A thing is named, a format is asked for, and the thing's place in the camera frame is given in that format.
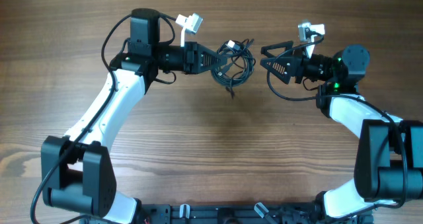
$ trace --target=black mounting base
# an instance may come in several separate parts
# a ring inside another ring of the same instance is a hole
[[[313,203],[292,203],[282,205],[267,205],[269,216],[277,224],[323,224],[313,221]],[[148,218],[142,224],[269,224],[254,210],[253,205],[209,205],[191,206],[189,219],[180,218],[180,206],[142,205],[142,210]],[[99,220],[81,220],[84,224],[102,223]],[[355,216],[347,221],[335,224],[373,224],[371,211]]]

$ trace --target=black cable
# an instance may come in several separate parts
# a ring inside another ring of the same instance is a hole
[[[306,80],[310,80],[310,78],[305,78],[305,79],[303,79],[303,86],[304,86],[304,89],[305,89],[306,91],[313,91],[313,90],[316,90],[316,89],[318,89],[318,88],[319,88],[319,86],[316,86],[316,87],[311,88],[311,89],[307,88],[307,86],[305,86],[305,83],[304,83]]]
[[[172,39],[170,39],[170,40],[168,40],[168,41],[166,41],[166,42],[159,42],[159,44],[160,45],[166,45],[166,46],[168,46],[168,45],[170,45],[170,44],[172,44],[172,42],[173,42],[173,40],[174,40],[174,38],[175,38],[175,34],[174,34],[174,28],[173,28],[173,26],[172,26],[172,24],[171,24],[171,22],[169,22],[169,20],[168,19],[171,19],[171,20],[173,20],[173,21],[176,21],[176,19],[175,18],[173,18],[173,17],[171,17],[171,16],[168,16],[168,15],[166,15],[166,14],[164,14],[164,13],[160,13],[160,17],[170,26],[170,28],[171,28],[171,30],[172,30]]]
[[[366,102],[364,100],[361,100],[359,98],[356,97],[352,97],[352,96],[347,96],[347,95],[321,95],[321,96],[312,96],[312,97],[307,97],[307,98],[290,98],[290,97],[286,97],[280,93],[278,93],[274,87],[272,86],[271,82],[270,82],[270,71],[267,72],[267,84],[270,88],[270,90],[276,94],[276,96],[288,100],[288,101],[307,101],[307,100],[315,100],[318,98],[348,98],[351,100],[355,100],[357,102],[360,102],[362,104],[365,104],[366,106],[374,109],[377,113],[381,114],[384,118],[386,118],[390,125],[391,125],[391,129],[394,131],[395,133],[395,137],[397,139],[397,143],[399,144],[399,147],[401,149],[401,158],[403,160],[403,194],[401,196],[400,201],[398,202],[398,204],[396,205],[389,205],[389,204],[375,204],[374,206],[372,206],[371,209],[373,208],[377,208],[377,207],[387,207],[387,208],[393,208],[393,209],[397,209],[400,208],[404,205],[404,203],[406,202],[406,197],[407,197],[407,186],[408,186],[408,163],[407,163],[407,156],[405,153],[405,146],[404,146],[404,142],[403,139],[401,137],[401,133],[399,131],[398,126],[395,124],[395,122],[392,120],[392,118],[387,115],[385,112],[383,112],[382,110],[378,109],[376,106],[370,104],[369,102]]]
[[[91,216],[90,216],[90,215],[79,215],[79,216],[77,216],[77,217],[74,217],[74,218],[72,218],[72,219],[69,219],[69,220],[67,220],[67,221],[64,221],[64,222],[62,222],[62,223],[60,223],[60,224],[70,224],[70,223],[72,223],[72,222],[74,222],[74,221],[78,221],[78,220],[80,220],[80,219],[82,219],[82,218],[91,219]]]
[[[250,46],[254,42],[254,39],[245,39],[242,42],[234,41],[234,47],[239,47],[238,50],[230,48],[227,45],[228,42],[229,41],[224,42],[219,47],[219,49],[217,49],[216,53],[225,56],[226,58],[230,58],[231,62],[222,67],[212,69],[211,75],[216,82],[224,86],[226,90],[231,93],[231,96],[233,98],[235,96],[235,93],[233,92],[233,87],[242,85],[249,79],[249,77],[252,75],[252,72],[254,71],[256,59],[254,59],[249,50]],[[237,64],[237,61],[240,58],[243,61],[243,66]],[[226,72],[229,71],[232,65],[239,67],[240,69],[242,69],[242,71],[239,71],[232,76],[228,76]]]
[[[122,46],[122,49],[120,49],[119,54],[124,53],[124,50],[125,50],[126,44],[127,44],[130,40],[131,40],[131,38],[126,38],[126,39],[124,40],[124,45]]]
[[[106,108],[107,104],[110,102],[110,100],[113,97],[113,93],[116,90],[116,78],[115,78],[115,76],[113,74],[113,70],[107,64],[106,58],[104,57],[104,49],[106,48],[107,41],[110,39],[110,37],[113,34],[113,32],[117,29],[117,27],[119,25],[121,25],[129,17],[131,17],[131,15],[126,15],[124,18],[122,18],[112,28],[112,30],[109,32],[109,34],[107,35],[106,39],[104,40],[104,43],[103,43],[102,48],[101,48],[101,60],[103,61],[104,66],[106,67],[107,71],[109,72],[109,74],[110,74],[110,76],[112,78],[112,88],[113,89],[110,90],[110,93],[108,94],[108,96],[107,96],[106,100],[104,101],[103,105],[100,107],[100,109],[98,109],[97,113],[93,116],[93,118],[91,119],[91,121],[82,130],[81,134],[79,134],[78,137],[74,141],[72,141],[72,143],[69,145],[69,147],[60,156],[59,160],[53,165],[53,167],[48,171],[48,173],[46,174],[46,176],[44,177],[44,179],[41,181],[41,183],[40,183],[40,185],[39,185],[39,187],[38,187],[38,189],[37,189],[37,191],[36,191],[36,193],[34,195],[34,198],[32,199],[31,208],[30,208],[30,218],[31,218],[31,221],[33,223],[35,223],[35,224],[39,224],[39,222],[37,221],[36,216],[35,216],[35,209],[36,209],[37,201],[38,201],[38,198],[40,197],[41,191],[46,186],[48,180],[53,175],[53,172],[55,171],[55,169],[57,169],[60,165],[62,165],[63,162],[66,160],[66,158],[68,158],[68,156],[71,154],[71,152],[72,152],[73,148],[75,147],[75,145],[78,144],[78,142],[91,129],[91,127],[93,126],[93,124],[96,122],[97,118],[101,115],[101,113],[103,112],[103,110]]]
[[[171,19],[171,20],[173,20],[173,21],[176,21],[176,18],[171,17],[171,16],[169,16],[169,15],[166,15],[165,13],[160,13],[160,16],[161,16],[162,18],[167,18],[167,19]]]
[[[173,84],[176,81],[176,74],[173,71],[168,71],[168,72],[165,72],[165,73],[166,74],[172,73],[173,74],[173,81],[169,82],[169,81],[164,81],[164,80],[161,80],[161,79],[158,79],[158,78],[155,78],[154,81],[165,84],[165,85]]]

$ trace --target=wood grain surface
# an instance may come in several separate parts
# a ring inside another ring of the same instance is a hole
[[[0,0],[0,223],[30,222],[41,144],[87,110],[106,79],[104,38],[137,7],[196,12],[204,22],[189,40],[215,50],[229,39],[254,38],[258,59],[261,46],[298,43],[303,19],[325,23],[326,40],[315,52],[331,56],[363,44],[371,63],[361,93],[382,110],[423,120],[422,0]],[[171,37],[161,30],[163,40]],[[107,59],[128,35],[125,22]],[[313,95],[273,83],[288,96]],[[315,102],[279,99],[259,65],[235,93],[232,100],[209,73],[152,84],[112,148],[118,189],[145,204],[308,202],[352,178],[358,139]],[[419,201],[380,209],[375,222],[421,223],[422,210]],[[37,209],[43,223],[75,215],[42,202]]]

